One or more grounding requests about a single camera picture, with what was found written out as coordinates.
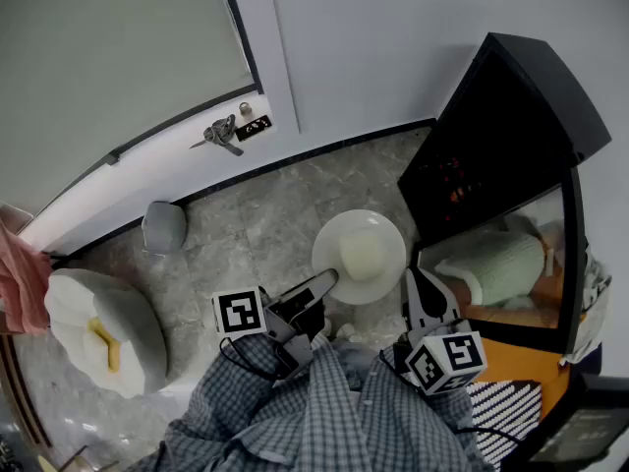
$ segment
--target floor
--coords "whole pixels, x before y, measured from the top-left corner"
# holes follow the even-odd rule
[[[19,336],[16,349],[35,410],[60,465],[83,444],[94,467],[124,468],[152,452],[169,421],[187,408],[192,388],[218,352],[209,296],[262,285],[278,295],[313,275],[311,250],[321,226],[355,208],[397,225],[410,254],[413,219],[396,182],[428,130],[401,133],[320,155],[211,194],[187,207],[184,250],[159,257],[133,229],[85,254],[74,267],[124,278],[152,304],[166,338],[169,385],[127,400],[96,388],[48,333]],[[328,313],[351,320],[376,349],[403,331],[400,288],[361,307],[325,300]]]

